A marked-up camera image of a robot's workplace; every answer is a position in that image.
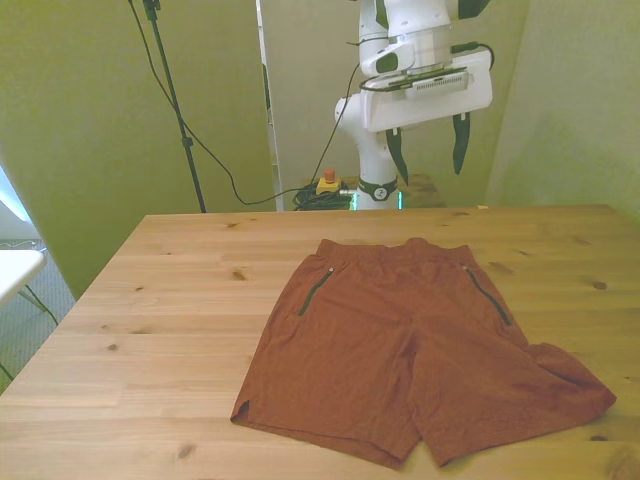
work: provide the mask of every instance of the black cable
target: black cable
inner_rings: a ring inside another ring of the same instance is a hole
[[[12,382],[15,380],[15,378],[13,377],[13,375],[11,375],[9,373],[9,370],[7,370],[6,368],[4,368],[4,365],[2,365],[2,363],[0,363],[0,370],[2,370],[4,372],[4,374],[9,377],[9,380],[11,380]]]
[[[493,50],[493,48],[491,48],[491,46],[487,45],[486,43],[469,42],[469,43],[462,43],[460,45],[453,45],[451,47],[451,53],[456,54],[456,53],[462,53],[462,52],[469,52],[471,50],[477,50],[478,48],[486,48],[487,50],[489,50],[489,53],[491,54],[490,70],[493,69],[493,65],[496,63],[496,52]]]
[[[360,64],[358,63],[356,65],[356,68],[353,69],[353,73],[351,74],[351,77],[349,78],[349,84],[347,85],[347,97],[344,103],[344,107],[342,107],[342,112],[340,112],[340,116],[338,117],[338,121],[336,122],[336,125],[333,127],[333,131],[331,132],[331,136],[329,137],[329,141],[327,142],[327,146],[324,148],[324,151],[322,152],[322,156],[320,157],[320,161],[318,162],[318,166],[316,167],[316,171],[313,173],[313,177],[311,177],[311,181],[309,182],[309,184],[313,184],[313,182],[316,181],[316,177],[318,176],[318,171],[320,170],[320,166],[322,165],[322,162],[324,161],[324,157],[327,154],[327,151],[329,150],[329,147],[331,146],[331,142],[333,142],[333,137],[336,134],[336,131],[338,130],[338,127],[340,126],[340,122],[342,121],[342,117],[344,117],[344,113],[347,111],[347,106],[349,105],[349,101],[351,100],[351,85],[353,84],[353,79],[356,76],[356,73],[358,73],[358,69],[360,68]]]
[[[491,67],[489,67],[489,70],[493,70],[493,66],[496,63],[496,52],[494,52],[493,48],[491,48],[486,43],[478,43],[478,47],[486,48],[487,50],[489,50],[489,53],[491,54]]]
[[[375,38],[367,38],[365,40],[361,40],[358,43],[355,42],[347,42],[347,45],[352,45],[354,47],[359,47],[367,42],[374,42],[376,40],[389,40],[389,37],[375,37]]]
[[[340,191],[337,192],[325,192],[320,195],[316,194],[318,188],[318,182],[312,183],[304,187],[298,192],[293,199],[293,204],[296,206],[295,211],[308,211],[308,210],[348,210],[352,196],[341,195]],[[342,183],[341,190],[348,190],[349,186],[346,183]]]
[[[38,296],[36,295],[36,292],[34,292],[29,285],[25,285],[25,288],[29,290],[29,293],[33,296],[33,298],[35,298],[36,301],[40,304],[40,306],[44,308],[45,312],[49,314],[49,316],[53,319],[53,322],[56,324],[56,326],[60,325],[55,315],[51,313],[51,310],[49,310],[47,306],[44,303],[42,303],[42,300],[38,298]]]
[[[129,6],[131,7],[131,11],[133,12],[133,16],[136,20],[136,24],[138,25],[138,30],[140,31],[140,36],[142,38],[142,43],[144,45],[144,49],[145,52],[147,54],[147,60],[149,61],[149,66],[151,67],[151,73],[153,74],[153,77],[156,80],[156,83],[158,84],[158,86],[160,87],[160,90],[162,90],[162,93],[164,94],[165,98],[167,99],[167,102],[169,102],[169,105],[171,105],[171,108],[174,109],[174,111],[176,110],[175,105],[173,104],[173,101],[171,100],[171,97],[169,96],[166,88],[164,87],[164,84],[162,83],[162,81],[160,80],[160,77],[158,76],[158,73],[156,72],[156,68],[155,65],[153,63],[153,57],[151,56],[151,50],[149,49],[149,44],[147,42],[147,37],[144,33],[144,30],[142,28],[142,23],[140,22],[140,17],[138,17],[138,12],[136,11],[134,5],[133,5],[133,0],[128,0],[129,2]],[[344,116],[344,112],[347,108],[347,105],[349,103],[349,95],[350,95],[350,91],[351,91],[351,84],[353,82],[353,78],[355,77],[356,72],[358,71],[358,68],[360,67],[360,64],[358,64],[358,66],[356,67],[356,69],[354,70],[353,74],[351,75],[351,79],[349,80],[349,87],[347,88],[347,102],[345,103],[345,106],[342,110],[342,113],[340,114],[340,117],[338,119],[338,121],[336,122],[336,125],[333,129],[333,132],[331,133],[331,137],[329,138],[329,142],[327,143],[327,146],[324,149],[324,152],[322,153],[322,156],[320,157],[320,161],[318,162],[318,166],[316,168],[316,171],[313,175],[313,180],[311,181],[311,183],[313,183],[313,181],[315,181],[315,177],[318,174],[318,170],[320,169],[320,165],[322,164],[322,161],[324,160],[324,157],[327,153],[327,151],[329,150],[329,147],[331,146],[331,142],[333,141],[333,137],[336,133],[336,130],[338,129],[338,126],[340,124],[340,121],[342,120],[342,117]],[[224,172],[227,174],[227,176],[229,177],[229,180],[231,182],[231,188],[233,189],[233,193],[235,195],[235,197],[238,199],[238,201],[240,203],[242,203],[245,206],[253,206],[253,205],[260,205],[263,203],[267,203],[270,202],[271,200],[275,200],[276,198],[279,198],[283,195],[286,195],[287,193],[292,193],[292,192],[300,192],[303,189],[302,188],[292,188],[289,190],[285,190],[283,192],[278,193],[277,195],[274,195],[272,197],[266,198],[264,200],[260,200],[258,202],[247,202],[245,201],[240,194],[238,193],[238,189],[236,187],[236,182],[235,182],[235,178],[233,177],[233,174],[231,173],[231,171],[227,168],[227,166],[222,163],[222,161],[216,156],[216,154],[214,154],[205,144],[204,142],[202,142],[202,140],[200,140],[200,138],[198,137],[198,135],[196,135],[196,133],[191,129],[191,127],[189,127],[189,125],[187,124],[186,121],[184,121],[184,118],[182,119],[184,127],[186,128],[186,130],[191,134],[191,136],[193,137],[193,139],[196,141],[196,143],[198,145],[200,145],[200,147],[202,147],[202,149],[207,152],[207,154],[209,154],[209,156],[211,158],[213,158],[216,163],[220,166],[220,168],[222,168],[224,170]]]

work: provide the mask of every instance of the elastic waistband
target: elastic waistband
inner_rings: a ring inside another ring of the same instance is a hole
[[[413,238],[399,247],[381,245],[340,245],[323,240],[318,255],[334,264],[353,262],[377,262],[382,264],[411,264],[420,261],[442,260],[445,262],[477,266],[468,246],[446,249],[432,245],[422,238]]]

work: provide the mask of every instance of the zipper pocket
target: zipper pocket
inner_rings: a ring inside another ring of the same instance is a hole
[[[507,315],[507,312],[504,311],[504,308],[502,308],[502,305],[500,305],[500,302],[498,302],[495,298],[491,296],[489,292],[487,292],[484,288],[482,288],[482,285],[480,285],[480,282],[478,282],[478,279],[476,278],[475,274],[471,271],[469,267],[467,267],[466,265],[462,265],[462,269],[465,272],[467,272],[473,284],[476,286],[478,290],[480,290],[480,293],[482,293],[485,297],[487,297],[489,301],[493,304],[493,306],[496,307],[496,310],[498,310],[498,313],[502,317],[502,320],[504,321],[504,323],[510,327],[511,320],[509,320],[509,316]]]
[[[329,271],[326,273],[326,275],[322,277],[322,279],[313,286],[313,288],[309,292],[309,295],[307,295],[307,299],[305,300],[304,305],[300,310],[300,313],[298,313],[299,317],[303,316],[306,313],[307,309],[309,308],[309,305],[311,305],[311,300],[313,300],[313,296],[327,282],[327,280],[329,280],[331,275],[333,275],[333,272],[334,272],[334,269],[333,267],[331,267]]]

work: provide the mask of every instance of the wooden table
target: wooden table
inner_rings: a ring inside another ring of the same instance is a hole
[[[469,243],[532,342],[618,396],[592,425],[401,473],[232,425],[280,290],[323,237]],[[146,218],[0,398],[5,480],[640,478],[640,229],[606,207]]]

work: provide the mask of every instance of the microphone stand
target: microphone stand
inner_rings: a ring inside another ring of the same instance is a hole
[[[207,207],[204,203],[204,197],[202,196],[202,189],[200,188],[200,180],[198,179],[198,172],[196,170],[196,164],[193,160],[193,139],[187,135],[187,129],[185,127],[182,113],[180,112],[180,106],[178,105],[178,97],[176,96],[176,90],[173,86],[173,80],[171,79],[171,71],[169,70],[169,62],[164,52],[164,46],[162,44],[162,38],[160,37],[160,30],[158,29],[158,15],[156,10],[160,10],[160,0],[143,0],[144,10],[147,13],[147,18],[151,22],[153,27],[153,33],[156,37],[156,43],[158,44],[158,50],[160,51],[160,58],[162,59],[162,66],[164,67],[164,74],[167,77],[167,84],[169,86],[169,92],[171,93],[171,99],[173,102],[173,109],[176,112],[178,118],[178,125],[180,126],[180,134],[182,135],[182,146],[187,154],[187,161],[189,162],[189,168],[191,169],[191,177],[193,178],[193,185],[198,196],[198,203],[200,204],[200,211],[207,213]]]

